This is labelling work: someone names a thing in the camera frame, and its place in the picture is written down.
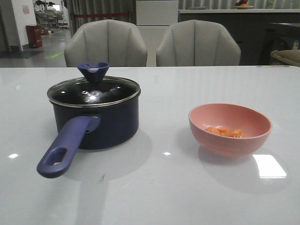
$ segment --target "handle hole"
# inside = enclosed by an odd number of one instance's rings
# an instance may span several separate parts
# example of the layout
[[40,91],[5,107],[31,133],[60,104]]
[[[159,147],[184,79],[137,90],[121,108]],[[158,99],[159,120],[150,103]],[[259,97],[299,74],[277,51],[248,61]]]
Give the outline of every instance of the handle hole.
[[67,152],[66,148],[55,148],[51,151],[49,158],[46,161],[47,165],[59,164]]

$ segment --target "white table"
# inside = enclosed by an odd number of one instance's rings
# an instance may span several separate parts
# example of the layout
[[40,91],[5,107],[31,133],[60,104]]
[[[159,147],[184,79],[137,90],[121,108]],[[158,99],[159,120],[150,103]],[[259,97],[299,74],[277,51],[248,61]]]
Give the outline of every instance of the white table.
[[[56,137],[46,96],[76,68],[0,69],[1,225],[298,225],[300,68],[110,68],[137,81],[140,127],[126,143],[78,150],[46,179],[36,166]],[[193,138],[188,112],[244,105],[273,130],[252,156],[213,155]]]

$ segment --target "chair backrest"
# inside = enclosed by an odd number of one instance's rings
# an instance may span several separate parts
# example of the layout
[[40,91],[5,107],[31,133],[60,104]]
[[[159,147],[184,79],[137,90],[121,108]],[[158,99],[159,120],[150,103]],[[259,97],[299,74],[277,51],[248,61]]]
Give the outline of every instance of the chair backrest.
[[156,53],[157,66],[236,66],[240,47],[215,22],[189,20],[170,25]]
[[136,25],[101,20],[82,25],[65,48],[67,67],[106,61],[112,67],[144,67],[147,49]]

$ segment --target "pot handle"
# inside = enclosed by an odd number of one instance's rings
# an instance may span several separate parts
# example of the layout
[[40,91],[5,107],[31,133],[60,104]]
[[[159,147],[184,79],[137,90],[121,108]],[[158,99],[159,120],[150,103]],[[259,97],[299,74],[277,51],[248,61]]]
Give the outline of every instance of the pot handle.
[[47,152],[37,165],[37,172],[46,178],[57,178],[70,167],[85,133],[94,131],[100,118],[77,116],[61,129]]

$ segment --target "plate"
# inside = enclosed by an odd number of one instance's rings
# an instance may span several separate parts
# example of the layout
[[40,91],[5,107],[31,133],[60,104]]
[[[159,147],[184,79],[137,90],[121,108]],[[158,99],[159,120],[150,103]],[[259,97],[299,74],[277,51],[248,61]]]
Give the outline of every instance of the plate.
[[237,9],[251,9],[254,6],[234,6],[234,7],[237,8]]

